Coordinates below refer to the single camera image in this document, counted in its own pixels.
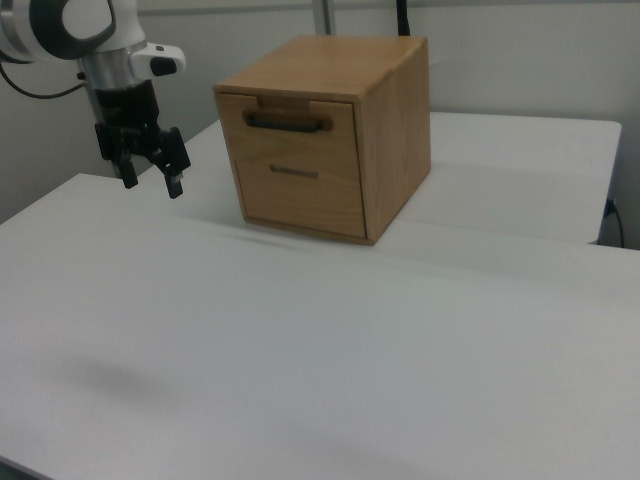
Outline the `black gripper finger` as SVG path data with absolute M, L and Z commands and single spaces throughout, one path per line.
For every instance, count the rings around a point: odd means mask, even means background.
M 131 160 L 131 154 L 128 151 L 124 150 L 116 153 L 115 167 L 126 189 L 131 189 L 138 184 L 135 167 Z
M 159 147 L 152 154 L 151 160 L 164 176 L 169 197 L 176 199 L 181 196 L 183 173 L 191 166 L 191 161 L 177 127 L 159 132 Z

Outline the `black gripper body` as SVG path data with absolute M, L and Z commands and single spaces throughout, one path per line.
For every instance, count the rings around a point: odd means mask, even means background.
M 101 115 L 95 130 L 105 160 L 116 163 L 120 156 L 132 154 L 154 164 L 170 163 L 151 81 L 125 89 L 96 90 L 95 94 Z

